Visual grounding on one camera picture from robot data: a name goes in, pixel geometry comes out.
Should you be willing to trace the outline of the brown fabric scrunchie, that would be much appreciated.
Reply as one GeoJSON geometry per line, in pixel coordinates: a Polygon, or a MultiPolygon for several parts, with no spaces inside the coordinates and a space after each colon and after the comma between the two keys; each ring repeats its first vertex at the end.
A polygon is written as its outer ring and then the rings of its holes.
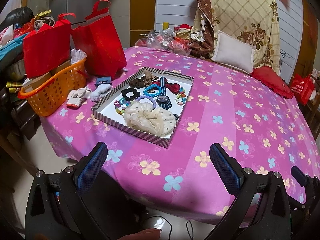
{"type": "Polygon", "coordinates": [[[145,77],[140,77],[140,78],[136,78],[136,79],[133,79],[129,82],[129,85],[130,87],[132,88],[144,88],[146,87],[146,80],[145,80],[145,77]]]}

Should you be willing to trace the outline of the red shopping bag right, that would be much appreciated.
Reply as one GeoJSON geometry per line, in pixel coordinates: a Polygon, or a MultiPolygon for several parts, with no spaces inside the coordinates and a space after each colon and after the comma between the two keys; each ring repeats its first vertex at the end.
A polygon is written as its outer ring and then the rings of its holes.
{"type": "Polygon", "coordinates": [[[305,106],[310,99],[315,85],[313,83],[311,74],[306,77],[301,77],[300,75],[296,74],[290,83],[289,88],[293,92],[296,100],[305,106]]]}

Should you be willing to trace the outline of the cream dotted chiffon scrunchie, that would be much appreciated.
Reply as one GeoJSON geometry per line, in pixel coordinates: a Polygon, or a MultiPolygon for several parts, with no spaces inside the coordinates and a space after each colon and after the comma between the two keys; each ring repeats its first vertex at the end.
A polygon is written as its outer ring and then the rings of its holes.
{"type": "Polygon", "coordinates": [[[127,127],[158,137],[170,135],[175,126],[173,113],[161,107],[154,108],[152,103],[133,101],[124,111],[123,118],[127,127]]]}

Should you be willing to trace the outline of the white fluffy sock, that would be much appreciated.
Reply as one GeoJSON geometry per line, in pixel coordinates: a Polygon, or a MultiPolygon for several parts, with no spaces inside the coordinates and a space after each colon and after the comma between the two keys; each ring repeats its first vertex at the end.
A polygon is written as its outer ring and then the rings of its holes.
{"type": "Polygon", "coordinates": [[[98,102],[103,98],[112,88],[112,85],[109,83],[100,84],[91,94],[90,100],[92,102],[98,102]]]}

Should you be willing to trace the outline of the brown patterned blanket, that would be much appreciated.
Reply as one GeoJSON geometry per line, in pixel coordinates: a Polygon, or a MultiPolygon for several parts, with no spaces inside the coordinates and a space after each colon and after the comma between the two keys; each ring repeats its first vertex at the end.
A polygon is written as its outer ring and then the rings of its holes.
{"type": "Polygon", "coordinates": [[[214,27],[211,0],[196,0],[196,13],[190,31],[191,54],[202,59],[213,57],[214,27]]]}

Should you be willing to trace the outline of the red gift bag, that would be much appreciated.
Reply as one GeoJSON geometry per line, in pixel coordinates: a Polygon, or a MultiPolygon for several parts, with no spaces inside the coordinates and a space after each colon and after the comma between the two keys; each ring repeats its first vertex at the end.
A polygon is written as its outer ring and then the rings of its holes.
{"type": "Polygon", "coordinates": [[[71,32],[75,48],[87,55],[85,68],[94,76],[117,78],[127,61],[109,12],[111,2],[98,0],[85,23],[71,32]]]}
{"type": "Polygon", "coordinates": [[[43,24],[23,39],[23,59],[27,78],[33,79],[55,69],[69,59],[71,22],[60,14],[53,27],[43,24]]]}

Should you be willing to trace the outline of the red ruffled cushion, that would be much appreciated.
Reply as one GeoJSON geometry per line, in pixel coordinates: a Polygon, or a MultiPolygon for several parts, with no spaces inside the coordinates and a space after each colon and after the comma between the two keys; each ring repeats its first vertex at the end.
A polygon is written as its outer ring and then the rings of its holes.
{"type": "Polygon", "coordinates": [[[291,89],[289,89],[287,84],[271,67],[261,66],[259,68],[254,68],[253,72],[251,72],[251,77],[260,81],[262,84],[266,85],[269,89],[281,97],[285,99],[293,98],[291,89]]]}

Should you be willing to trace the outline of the blue plastic hair claw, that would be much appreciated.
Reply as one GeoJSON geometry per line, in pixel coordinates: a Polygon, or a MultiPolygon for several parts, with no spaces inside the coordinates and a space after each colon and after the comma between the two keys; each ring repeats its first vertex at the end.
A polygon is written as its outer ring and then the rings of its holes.
{"type": "Polygon", "coordinates": [[[98,88],[102,84],[112,84],[112,80],[110,76],[107,77],[97,77],[95,81],[95,87],[98,88]]]}

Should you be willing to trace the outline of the tan organza leopard bow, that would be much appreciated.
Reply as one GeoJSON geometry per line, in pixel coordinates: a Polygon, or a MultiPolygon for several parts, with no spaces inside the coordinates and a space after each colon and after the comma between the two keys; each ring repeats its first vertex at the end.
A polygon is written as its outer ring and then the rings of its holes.
{"type": "Polygon", "coordinates": [[[149,87],[152,85],[153,81],[158,80],[159,77],[155,76],[149,70],[144,71],[144,86],[149,87]]]}

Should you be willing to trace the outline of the blue striped strap watch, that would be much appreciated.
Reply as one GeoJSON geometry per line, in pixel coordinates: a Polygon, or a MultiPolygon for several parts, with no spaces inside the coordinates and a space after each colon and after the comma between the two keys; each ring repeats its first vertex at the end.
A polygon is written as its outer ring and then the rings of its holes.
{"type": "Polygon", "coordinates": [[[165,86],[165,77],[159,80],[159,87],[161,88],[160,94],[157,96],[157,103],[159,107],[169,110],[172,107],[170,98],[167,96],[167,88],[165,86]]]}

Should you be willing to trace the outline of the orange plastic basket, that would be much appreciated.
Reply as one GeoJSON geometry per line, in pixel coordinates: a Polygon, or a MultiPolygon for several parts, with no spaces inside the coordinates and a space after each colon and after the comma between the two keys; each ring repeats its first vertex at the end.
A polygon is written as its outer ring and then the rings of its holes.
{"type": "Polygon", "coordinates": [[[38,116],[53,114],[67,100],[71,90],[86,86],[85,61],[83,59],[66,67],[30,92],[22,88],[17,97],[27,100],[38,116]]]}

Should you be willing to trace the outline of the black fabric scrunchie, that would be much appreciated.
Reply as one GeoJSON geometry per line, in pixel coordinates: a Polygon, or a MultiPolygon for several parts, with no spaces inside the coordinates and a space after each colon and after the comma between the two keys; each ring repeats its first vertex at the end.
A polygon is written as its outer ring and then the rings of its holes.
{"type": "Polygon", "coordinates": [[[140,92],[135,88],[127,88],[121,91],[123,98],[126,101],[133,101],[140,97],[140,92]]]}

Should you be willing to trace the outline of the beige floral quilt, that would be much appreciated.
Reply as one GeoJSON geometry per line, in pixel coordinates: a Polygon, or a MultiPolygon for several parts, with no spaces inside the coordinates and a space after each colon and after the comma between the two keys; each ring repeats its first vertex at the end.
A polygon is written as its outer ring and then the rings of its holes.
{"type": "Polygon", "coordinates": [[[279,16],[276,0],[211,0],[214,49],[220,30],[255,49],[254,68],[280,72],[279,16]]]}

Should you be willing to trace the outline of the cream work glove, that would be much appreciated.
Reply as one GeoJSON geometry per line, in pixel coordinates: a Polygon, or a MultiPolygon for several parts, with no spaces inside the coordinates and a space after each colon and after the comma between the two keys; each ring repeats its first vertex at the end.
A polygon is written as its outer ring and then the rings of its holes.
{"type": "Polygon", "coordinates": [[[90,98],[91,92],[87,87],[71,90],[67,96],[66,106],[71,109],[78,109],[85,100],[90,98]]]}

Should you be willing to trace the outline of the red satin bow clip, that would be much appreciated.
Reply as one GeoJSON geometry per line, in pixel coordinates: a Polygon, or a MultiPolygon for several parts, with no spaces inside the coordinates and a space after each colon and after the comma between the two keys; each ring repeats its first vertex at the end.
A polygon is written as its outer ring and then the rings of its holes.
{"type": "Polygon", "coordinates": [[[181,88],[178,83],[169,83],[166,78],[164,79],[164,85],[161,82],[161,80],[153,81],[152,83],[160,87],[165,87],[168,90],[170,90],[173,94],[176,94],[176,95],[180,92],[180,88],[181,88]]]}

